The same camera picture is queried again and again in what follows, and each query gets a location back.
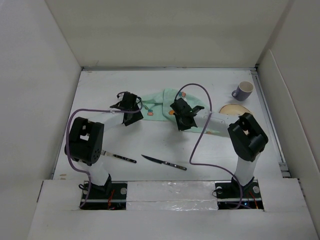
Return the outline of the green cartoon print placemat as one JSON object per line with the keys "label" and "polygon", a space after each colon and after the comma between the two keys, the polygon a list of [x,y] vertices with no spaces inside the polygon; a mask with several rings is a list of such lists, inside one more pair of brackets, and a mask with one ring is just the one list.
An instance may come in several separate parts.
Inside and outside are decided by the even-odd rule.
{"label": "green cartoon print placemat", "polygon": [[[143,115],[143,120],[160,122],[170,121],[173,122],[177,127],[174,111],[170,107],[170,105],[174,102],[177,93],[177,89],[165,88],[161,92],[142,96],[141,99],[143,109],[141,113]],[[209,107],[205,105],[200,99],[191,94],[185,93],[184,91],[180,91],[178,93],[177,99],[179,98],[183,98],[191,107],[199,105],[205,107],[206,109],[209,109]],[[202,130],[203,127],[192,127],[191,129],[185,130],[185,132],[201,133]],[[219,131],[211,129],[209,127],[207,127],[205,130],[205,134],[217,133],[219,133]]]}

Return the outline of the beige bird pattern plate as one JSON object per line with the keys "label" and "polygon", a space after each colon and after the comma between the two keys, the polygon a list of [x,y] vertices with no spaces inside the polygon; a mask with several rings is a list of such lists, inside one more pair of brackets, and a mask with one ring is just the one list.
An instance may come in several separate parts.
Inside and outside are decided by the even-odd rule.
{"label": "beige bird pattern plate", "polygon": [[250,110],[246,107],[239,105],[239,104],[227,104],[224,105],[220,110],[219,113],[231,116],[242,116],[245,113],[253,114]]}

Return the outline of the knife with black handle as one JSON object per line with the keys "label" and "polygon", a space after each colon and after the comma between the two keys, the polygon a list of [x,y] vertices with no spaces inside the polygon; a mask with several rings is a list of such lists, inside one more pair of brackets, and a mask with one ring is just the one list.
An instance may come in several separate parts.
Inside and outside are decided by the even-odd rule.
{"label": "knife with black handle", "polygon": [[157,163],[157,164],[161,164],[161,165],[167,165],[167,166],[170,166],[170,167],[173,167],[173,168],[176,168],[176,169],[179,169],[179,170],[182,170],[182,171],[186,171],[187,168],[184,167],[184,166],[181,166],[181,165],[177,165],[177,164],[174,164],[174,163],[170,163],[170,162],[167,162],[167,161],[163,161],[163,160],[160,160],[160,159],[156,159],[154,157],[150,157],[150,156],[146,156],[146,155],[141,155],[143,158],[149,160],[149,161],[152,161],[154,163]]}

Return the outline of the fork with black handle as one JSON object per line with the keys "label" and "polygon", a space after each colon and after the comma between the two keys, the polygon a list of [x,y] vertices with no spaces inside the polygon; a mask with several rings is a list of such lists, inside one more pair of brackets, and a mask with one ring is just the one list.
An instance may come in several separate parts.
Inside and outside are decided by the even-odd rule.
{"label": "fork with black handle", "polygon": [[124,156],[121,156],[121,155],[118,155],[118,154],[114,154],[114,153],[111,153],[111,152],[108,152],[108,151],[105,151],[105,150],[102,150],[100,154],[101,154],[102,156],[107,156],[107,157],[112,157],[112,158],[120,159],[120,160],[129,162],[129,163],[133,163],[133,164],[136,164],[136,163],[137,163],[137,161],[134,160],[134,159],[131,159],[131,158],[128,158],[128,157],[124,157]]}

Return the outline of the purple ceramic mug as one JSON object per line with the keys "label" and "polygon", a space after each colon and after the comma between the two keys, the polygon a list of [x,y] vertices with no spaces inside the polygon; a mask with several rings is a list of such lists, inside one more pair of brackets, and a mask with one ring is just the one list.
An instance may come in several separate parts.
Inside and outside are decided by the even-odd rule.
{"label": "purple ceramic mug", "polygon": [[253,92],[254,85],[249,81],[242,81],[238,84],[236,90],[231,93],[231,96],[237,101],[245,101]]}

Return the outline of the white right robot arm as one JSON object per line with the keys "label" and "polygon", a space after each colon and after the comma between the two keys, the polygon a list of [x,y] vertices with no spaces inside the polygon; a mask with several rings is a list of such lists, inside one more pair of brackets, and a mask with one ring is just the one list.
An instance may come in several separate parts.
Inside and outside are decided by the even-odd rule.
{"label": "white right robot arm", "polygon": [[257,160],[269,141],[254,116],[248,112],[238,116],[227,115],[199,105],[192,108],[183,98],[175,100],[170,107],[179,131],[201,128],[203,132],[217,131],[230,138],[238,156],[233,177],[237,181],[231,184],[231,191],[237,197],[247,194]]}

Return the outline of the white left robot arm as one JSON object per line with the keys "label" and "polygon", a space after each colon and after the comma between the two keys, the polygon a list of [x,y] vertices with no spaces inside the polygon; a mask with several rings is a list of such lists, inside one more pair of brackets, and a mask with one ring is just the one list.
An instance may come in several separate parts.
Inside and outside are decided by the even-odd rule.
{"label": "white left robot arm", "polygon": [[88,176],[94,192],[100,198],[111,194],[106,163],[100,160],[104,132],[119,126],[129,126],[143,119],[141,97],[128,92],[117,95],[119,102],[109,109],[75,110],[66,127],[64,152],[71,168]]}

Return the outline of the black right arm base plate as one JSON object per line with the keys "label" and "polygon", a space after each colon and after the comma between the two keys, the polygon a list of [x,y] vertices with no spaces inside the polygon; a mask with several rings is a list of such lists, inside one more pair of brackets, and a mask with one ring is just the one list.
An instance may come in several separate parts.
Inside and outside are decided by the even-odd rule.
{"label": "black right arm base plate", "polygon": [[217,199],[219,210],[263,210],[263,200],[257,180],[253,180],[240,192],[239,185],[232,181],[216,181],[212,196]]}

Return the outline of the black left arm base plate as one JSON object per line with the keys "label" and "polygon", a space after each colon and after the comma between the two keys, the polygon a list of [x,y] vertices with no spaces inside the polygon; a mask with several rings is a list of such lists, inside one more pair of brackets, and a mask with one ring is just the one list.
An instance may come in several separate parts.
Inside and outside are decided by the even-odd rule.
{"label": "black left arm base plate", "polygon": [[111,189],[107,190],[107,193],[94,189],[92,186],[85,203],[84,201],[88,193],[88,182],[85,181],[84,184],[79,184],[78,187],[82,190],[80,200],[81,210],[120,211],[127,208],[127,182],[112,182]]}

